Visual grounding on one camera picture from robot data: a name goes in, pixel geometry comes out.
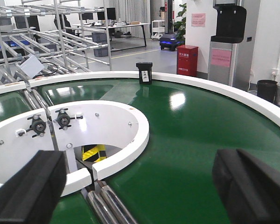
white curtain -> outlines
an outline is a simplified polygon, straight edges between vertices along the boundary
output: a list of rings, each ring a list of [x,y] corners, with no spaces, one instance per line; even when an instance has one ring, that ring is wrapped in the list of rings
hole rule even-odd
[[[119,21],[139,21],[150,23],[150,0],[109,0],[109,6],[116,9],[116,19]],[[130,31],[135,37],[143,37],[142,28],[124,28],[122,32]],[[149,37],[149,25],[145,25],[146,38]]]

computer monitor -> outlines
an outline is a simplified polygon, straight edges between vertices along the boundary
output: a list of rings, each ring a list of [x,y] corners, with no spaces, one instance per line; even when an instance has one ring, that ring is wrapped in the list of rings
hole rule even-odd
[[[107,8],[107,16],[109,20],[116,20],[115,8]]]
[[[82,14],[82,20],[93,20],[93,13]]]
[[[105,13],[104,12],[98,12],[98,20],[105,20]]]
[[[15,16],[14,20],[15,20],[15,24],[18,29],[26,28],[24,16]],[[27,20],[28,20],[28,25],[30,27],[35,27],[36,31],[40,31],[37,15],[31,15],[31,16],[27,17]]]
[[[109,20],[116,20],[115,8],[107,8],[107,16]],[[104,12],[98,12],[98,20],[105,20]]]

green conveyor belt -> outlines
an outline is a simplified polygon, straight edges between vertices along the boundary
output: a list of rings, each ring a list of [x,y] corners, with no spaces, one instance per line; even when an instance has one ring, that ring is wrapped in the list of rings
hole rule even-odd
[[[0,94],[0,122],[30,110],[29,104],[18,92]]]
[[[80,193],[60,199],[50,224],[99,224],[95,214]]]
[[[109,79],[53,84],[39,92],[51,105],[104,99],[146,115],[150,139],[145,151],[107,179],[140,224],[228,224],[211,178],[217,149],[243,148],[280,171],[280,128],[210,91]]]

chair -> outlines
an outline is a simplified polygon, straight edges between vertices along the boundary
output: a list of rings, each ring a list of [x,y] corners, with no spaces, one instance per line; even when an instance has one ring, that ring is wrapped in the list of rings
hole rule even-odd
[[[67,20],[66,16],[63,15],[63,18],[64,18],[64,24],[66,27],[71,27],[70,26],[70,22]],[[60,20],[60,23],[61,23],[61,29],[63,29],[63,22],[62,22],[62,15],[59,15],[59,20]],[[55,15],[55,19],[54,19],[54,24],[56,26],[56,28],[58,28],[58,24],[57,24],[57,17]],[[72,29],[66,29],[65,30],[68,34],[72,34],[72,35],[76,35],[75,34],[75,31],[73,31]]]

pink sign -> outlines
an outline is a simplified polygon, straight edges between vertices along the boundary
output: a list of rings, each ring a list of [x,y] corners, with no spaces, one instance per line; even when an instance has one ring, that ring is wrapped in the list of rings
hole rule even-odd
[[[210,63],[213,65],[230,67],[231,50],[212,49]]]
[[[193,27],[205,27],[205,13],[192,14],[192,26]]]

